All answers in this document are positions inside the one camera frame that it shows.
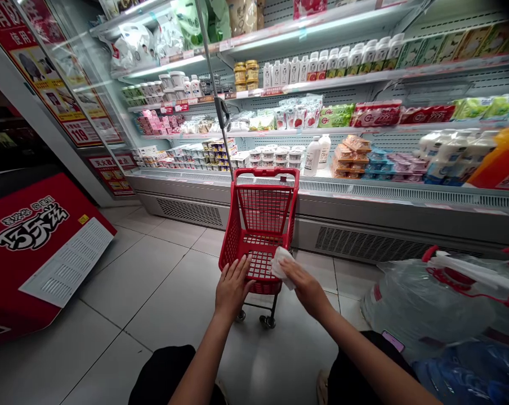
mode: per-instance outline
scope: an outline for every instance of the packaged snack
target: packaged snack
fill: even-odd
[[[444,41],[440,46],[439,53],[436,55],[433,63],[440,64],[452,61],[459,44],[465,37],[465,33],[465,31],[459,31],[456,33],[446,34]]]
[[[474,56],[495,56],[508,40],[509,22],[495,24]]]
[[[445,37],[446,35],[440,34],[425,38],[419,50],[416,66],[431,65],[439,53]]]
[[[489,25],[468,30],[465,34],[465,37],[461,41],[459,48],[457,48],[453,60],[466,60],[474,57],[483,41],[491,31],[491,28],[492,26]]]
[[[416,66],[419,56],[419,50],[422,47],[423,39],[410,39],[405,42],[401,55],[399,55],[399,62],[397,62],[397,69],[405,69],[408,67]]]
[[[328,9],[328,0],[294,0],[294,19],[306,17]]]

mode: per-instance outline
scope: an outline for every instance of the promotional sign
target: promotional sign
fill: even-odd
[[[129,153],[118,154],[115,157],[118,159],[123,170],[131,170],[136,167]],[[108,185],[108,188],[112,190],[114,195],[135,195],[135,192],[132,190],[127,180],[125,180],[123,173],[119,170],[119,167],[115,164],[111,156],[94,156],[92,158],[89,157],[88,160],[98,172],[101,179]]]
[[[16,7],[8,0],[0,0],[0,45],[9,58],[76,146],[101,145],[101,141],[55,68],[61,69],[71,85],[88,88],[78,93],[83,108],[97,124],[99,131],[102,126],[106,128],[101,135],[107,142],[121,143],[101,100],[91,88],[74,51],[44,0],[25,0],[21,6],[44,45],[53,54],[54,64],[40,48]]]

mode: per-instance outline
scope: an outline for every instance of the grocery store aisle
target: grocery store aisle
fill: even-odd
[[[102,212],[118,234],[78,296],[49,328],[0,346],[0,404],[127,404],[152,351],[199,345],[213,312],[224,232],[144,208]],[[382,273],[304,251],[296,257],[334,307],[367,329],[358,300]],[[336,344],[286,288],[274,330],[259,324],[264,310],[244,309],[247,318],[232,326],[218,373],[230,403],[317,404],[316,376],[331,367]]]

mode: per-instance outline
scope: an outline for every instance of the refrigerated display case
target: refrigerated display case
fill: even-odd
[[[467,183],[477,156],[459,186],[444,185],[477,136],[509,128],[509,20],[498,2],[299,3],[48,2],[66,40],[47,49],[76,56],[133,153],[137,168],[124,175],[150,213],[224,229],[235,167],[299,160],[294,246],[371,263],[432,244],[501,257],[509,181]],[[445,129],[444,141],[433,135]],[[316,175],[305,175],[305,151],[248,153],[298,151],[325,134]],[[448,142],[458,153],[445,160],[425,149]],[[426,177],[433,161],[445,172]]]

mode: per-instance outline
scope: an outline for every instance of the dairy product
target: dairy product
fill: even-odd
[[[315,176],[318,170],[318,163],[320,161],[320,152],[322,145],[319,142],[319,136],[313,136],[311,143],[307,146],[307,153],[305,157],[305,166],[303,174],[305,176]]]

